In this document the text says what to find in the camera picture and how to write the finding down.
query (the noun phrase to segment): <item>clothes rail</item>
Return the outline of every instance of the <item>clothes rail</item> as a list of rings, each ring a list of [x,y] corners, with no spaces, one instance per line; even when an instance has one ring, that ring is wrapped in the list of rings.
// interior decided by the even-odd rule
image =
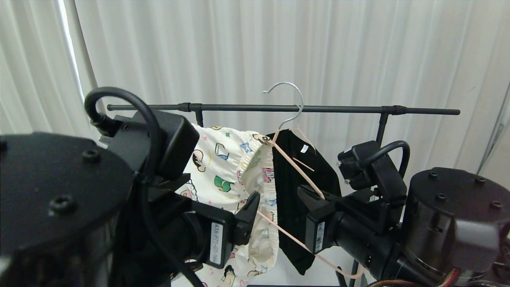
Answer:
[[[154,110],[194,112],[197,124],[203,127],[203,111],[247,111],[247,112],[297,112],[298,107],[291,105],[216,105],[201,103],[180,103],[177,105],[149,105]],[[109,111],[133,111],[131,105],[107,105]],[[389,115],[401,114],[442,114],[459,115],[455,109],[408,108],[404,106],[356,107],[356,106],[304,106],[303,112],[324,113],[378,113],[379,128],[376,142],[381,145]]]

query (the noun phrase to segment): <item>metal hook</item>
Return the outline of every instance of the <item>metal hook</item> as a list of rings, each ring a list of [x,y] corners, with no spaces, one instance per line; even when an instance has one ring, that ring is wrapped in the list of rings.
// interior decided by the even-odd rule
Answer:
[[[281,128],[282,128],[282,126],[283,126],[286,122],[290,122],[290,121],[292,121],[292,120],[294,120],[294,119],[298,118],[298,117],[301,115],[301,113],[303,112],[303,107],[304,107],[304,98],[303,98],[303,94],[301,93],[301,91],[299,90],[299,88],[298,88],[296,85],[294,85],[293,83],[291,83],[291,82],[279,82],[279,83],[276,83],[276,84],[274,84],[274,85],[273,85],[273,86],[272,86],[269,90],[267,90],[267,91],[262,91],[262,92],[263,92],[263,93],[270,93],[270,92],[271,92],[274,88],[276,88],[276,86],[279,86],[279,85],[281,85],[281,84],[288,84],[288,85],[291,85],[291,86],[293,86],[293,87],[294,87],[294,88],[298,91],[299,95],[301,96],[301,106],[299,107],[299,111],[297,112],[297,115],[295,115],[295,116],[293,116],[293,117],[291,117],[291,118],[288,118],[288,119],[286,119],[285,121],[283,121],[283,122],[282,122],[282,124],[280,124],[280,126],[278,127],[278,129],[281,129]]]

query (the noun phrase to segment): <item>white tag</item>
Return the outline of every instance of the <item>white tag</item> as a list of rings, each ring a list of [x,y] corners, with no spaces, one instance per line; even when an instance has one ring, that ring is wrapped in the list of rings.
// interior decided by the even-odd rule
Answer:
[[[221,263],[221,243],[223,242],[223,225],[211,223],[211,253],[209,261],[215,264]]]
[[[308,150],[308,146],[303,145],[303,148],[301,149],[301,153],[305,153],[305,152],[307,152],[307,150]]]
[[[315,252],[322,250],[322,240],[324,239],[324,226],[326,222],[321,222],[317,226],[317,240],[315,242]]]

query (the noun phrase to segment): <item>black shirt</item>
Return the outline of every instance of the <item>black shirt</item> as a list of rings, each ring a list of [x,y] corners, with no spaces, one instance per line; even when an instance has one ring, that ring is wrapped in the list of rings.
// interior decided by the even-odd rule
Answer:
[[[273,139],[274,133],[267,136]],[[309,143],[289,130],[281,130],[276,143],[290,158],[296,158],[314,170],[311,171],[296,162],[320,190],[341,195],[337,173]],[[298,198],[297,188],[301,184],[309,184],[275,148],[273,148],[273,164],[278,225],[304,243],[308,209]],[[279,247],[301,275],[304,275],[305,271],[312,266],[315,256],[281,232]]]

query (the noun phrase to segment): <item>garment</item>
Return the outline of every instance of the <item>garment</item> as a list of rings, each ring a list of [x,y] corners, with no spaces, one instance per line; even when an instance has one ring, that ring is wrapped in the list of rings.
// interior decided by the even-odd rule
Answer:
[[[191,180],[176,192],[193,200],[236,213],[253,191],[261,194],[259,211],[276,222],[269,138],[258,132],[194,125],[200,139],[184,170]],[[205,267],[196,274],[211,287],[245,286],[249,277],[271,269],[278,254],[278,230],[260,215],[248,245],[236,246],[223,270]]]
[[[274,133],[269,134],[268,137],[273,138]],[[311,171],[296,162],[320,190],[334,195],[341,195],[337,173],[322,155],[310,147],[307,142],[289,130],[281,130],[276,139],[276,144],[290,158],[296,158],[314,170]],[[308,183],[276,149],[273,149],[273,163],[278,225],[304,243],[308,209],[298,198],[297,188],[301,184],[308,185]],[[279,236],[279,246],[301,275],[304,275],[305,271],[312,266],[315,256],[283,233],[280,233]]]

